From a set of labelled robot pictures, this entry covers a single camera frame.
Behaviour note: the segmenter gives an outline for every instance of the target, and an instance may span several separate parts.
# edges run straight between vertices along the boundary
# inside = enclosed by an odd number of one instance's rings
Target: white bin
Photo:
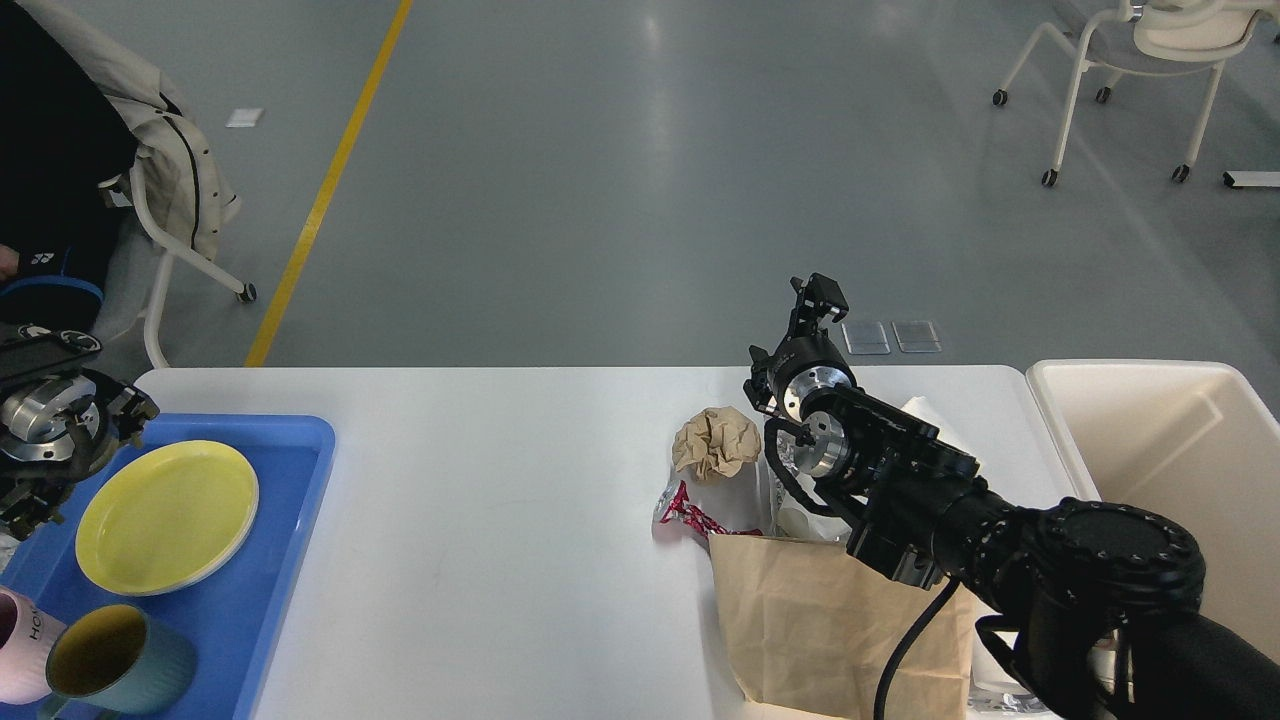
[[[1280,424],[1244,375],[1162,360],[1027,375],[1068,471],[1190,530],[1208,564],[1201,611],[1280,662]]]

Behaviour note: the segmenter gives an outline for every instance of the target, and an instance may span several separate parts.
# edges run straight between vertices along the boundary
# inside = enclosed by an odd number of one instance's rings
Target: pink mug
[[[0,587],[0,702],[27,705],[50,693],[45,662],[67,625]]]

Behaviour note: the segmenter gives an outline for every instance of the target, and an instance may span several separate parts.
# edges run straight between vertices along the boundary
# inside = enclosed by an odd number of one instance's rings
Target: mug
[[[0,588],[0,702],[27,705],[49,694],[45,661],[65,629],[27,597]]]
[[[54,697],[40,720],[55,720],[72,701],[102,708],[99,720],[169,707],[196,674],[196,648],[132,605],[108,605],[81,618],[49,655]]]

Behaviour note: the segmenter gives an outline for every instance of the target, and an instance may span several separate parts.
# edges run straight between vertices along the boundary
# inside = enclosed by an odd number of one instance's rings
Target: white table
[[[1012,502],[1074,495],[1025,379],[855,369],[931,404]],[[311,414],[328,493],[256,717],[806,717],[746,703],[710,562],[652,511],[707,406],[754,415],[744,368],[165,369],[164,411]]]

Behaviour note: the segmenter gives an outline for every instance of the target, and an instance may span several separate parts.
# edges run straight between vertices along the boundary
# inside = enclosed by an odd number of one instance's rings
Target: jacket
[[[156,224],[209,258],[239,210],[209,141],[178,87],[159,68],[51,0],[18,0],[76,59],[138,140],[147,206]],[[125,193],[133,188],[127,186]]]

